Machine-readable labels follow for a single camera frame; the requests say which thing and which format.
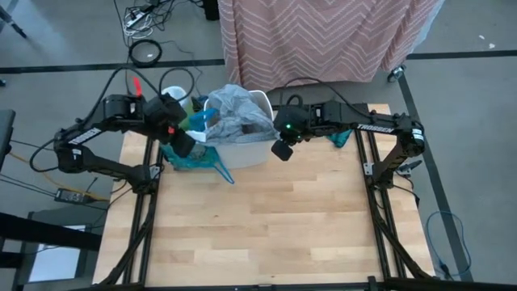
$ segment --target caster wheel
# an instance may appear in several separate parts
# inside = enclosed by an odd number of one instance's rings
[[[388,75],[388,82],[395,82],[399,78],[404,75],[404,71],[406,70],[405,65],[400,65],[397,68],[393,69],[391,73]]]

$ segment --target red tag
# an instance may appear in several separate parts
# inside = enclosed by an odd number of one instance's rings
[[[137,97],[141,97],[142,96],[142,86],[140,85],[140,80],[137,77],[133,77],[132,81],[135,84],[135,88],[137,89]]]

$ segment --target pink striped cloth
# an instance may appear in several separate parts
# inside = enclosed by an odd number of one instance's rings
[[[304,76],[370,82],[404,61],[438,1],[219,0],[229,80],[262,91]]]

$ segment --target table leg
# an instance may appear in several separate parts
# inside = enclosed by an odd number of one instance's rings
[[[203,0],[204,17],[207,20],[219,20],[217,0]]]

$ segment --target power adapter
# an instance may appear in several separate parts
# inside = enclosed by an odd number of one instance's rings
[[[95,202],[97,200],[86,196],[83,193],[70,191],[64,188],[58,188],[56,196],[54,197],[54,201],[70,203],[74,205],[84,205],[87,203]]]

